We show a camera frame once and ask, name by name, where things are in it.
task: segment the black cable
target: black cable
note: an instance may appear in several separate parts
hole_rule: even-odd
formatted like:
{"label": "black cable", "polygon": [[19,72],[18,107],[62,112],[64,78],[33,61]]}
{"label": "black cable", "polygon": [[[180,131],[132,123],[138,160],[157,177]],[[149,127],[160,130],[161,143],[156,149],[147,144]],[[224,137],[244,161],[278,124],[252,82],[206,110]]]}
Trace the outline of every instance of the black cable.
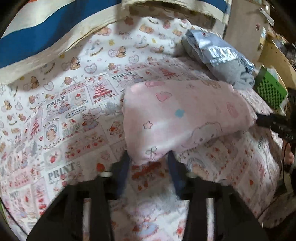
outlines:
{"label": "black cable", "polygon": [[[286,148],[287,148],[287,145],[289,144],[289,142],[287,142],[285,144],[285,148],[284,148],[284,157],[283,157],[283,165],[282,165],[282,171],[283,171],[283,183],[285,183],[285,177],[284,177],[284,164],[285,164],[285,154],[286,154]],[[262,216],[262,214],[272,205],[275,203],[275,201],[279,198],[280,196],[278,196],[273,202],[271,202],[266,208],[263,209],[263,211],[260,213],[260,215],[258,216],[258,220],[259,218]]]}
{"label": "black cable", "polygon": [[14,217],[11,215],[10,211],[8,211],[7,207],[5,206],[4,202],[2,201],[0,197],[0,203],[2,204],[2,207],[4,207],[5,211],[8,213],[8,215],[11,217],[11,219],[15,222],[15,224],[23,231],[23,233],[28,237],[28,234],[26,231],[18,224],[18,222],[14,219]]}

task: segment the green box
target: green box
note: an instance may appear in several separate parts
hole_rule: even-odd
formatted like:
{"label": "green box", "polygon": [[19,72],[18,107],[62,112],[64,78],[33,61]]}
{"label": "green box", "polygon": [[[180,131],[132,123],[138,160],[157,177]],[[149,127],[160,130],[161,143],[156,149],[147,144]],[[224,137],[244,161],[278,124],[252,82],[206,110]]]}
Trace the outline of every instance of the green box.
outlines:
{"label": "green box", "polygon": [[288,93],[263,66],[255,78],[253,89],[273,109],[277,109],[281,105]]}

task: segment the bed sheet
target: bed sheet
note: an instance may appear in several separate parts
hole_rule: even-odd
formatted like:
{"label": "bed sheet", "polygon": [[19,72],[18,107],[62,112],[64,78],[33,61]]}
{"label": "bed sheet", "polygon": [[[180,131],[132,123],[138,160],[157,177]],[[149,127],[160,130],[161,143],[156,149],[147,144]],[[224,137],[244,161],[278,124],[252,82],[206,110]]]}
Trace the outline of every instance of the bed sheet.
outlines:
{"label": "bed sheet", "polygon": [[[125,87],[155,79],[210,79],[205,66],[172,58],[184,53],[180,40],[189,28],[188,21],[176,18],[127,17],[0,86],[1,197],[27,232],[64,186],[93,179],[120,159],[126,148]],[[271,111],[253,90],[240,94],[254,109]],[[252,127],[176,157],[208,180],[231,180],[258,214],[275,191],[281,145],[274,133]],[[181,240],[188,202],[175,196],[165,159],[132,164],[123,197],[110,202],[116,240]],[[87,210],[90,200],[85,203]],[[208,240],[213,239],[211,204],[208,200]],[[87,241],[87,215],[83,230]]]}

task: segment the pink cloth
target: pink cloth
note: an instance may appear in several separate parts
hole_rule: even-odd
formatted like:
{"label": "pink cloth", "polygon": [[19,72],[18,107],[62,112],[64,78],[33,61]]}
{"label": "pink cloth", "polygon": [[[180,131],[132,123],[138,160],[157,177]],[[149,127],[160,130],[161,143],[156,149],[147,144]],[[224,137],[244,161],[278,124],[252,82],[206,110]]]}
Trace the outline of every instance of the pink cloth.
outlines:
{"label": "pink cloth", "polygon": [[123,128],[137,164],[253,125],[249,104],[220,81],[148,81],[128,87]]}

